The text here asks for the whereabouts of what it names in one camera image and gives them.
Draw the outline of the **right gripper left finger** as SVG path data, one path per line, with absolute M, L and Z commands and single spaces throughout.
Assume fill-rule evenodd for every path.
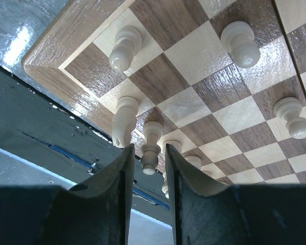
M 134 145 L 70 189 L 0 186 L 0 244 L 127 244 Z

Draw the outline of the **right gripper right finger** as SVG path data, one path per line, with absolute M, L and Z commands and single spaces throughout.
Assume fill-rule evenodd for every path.
M 175 244 L 306 244 L 306 184 L 227 186 L 165 157 Z

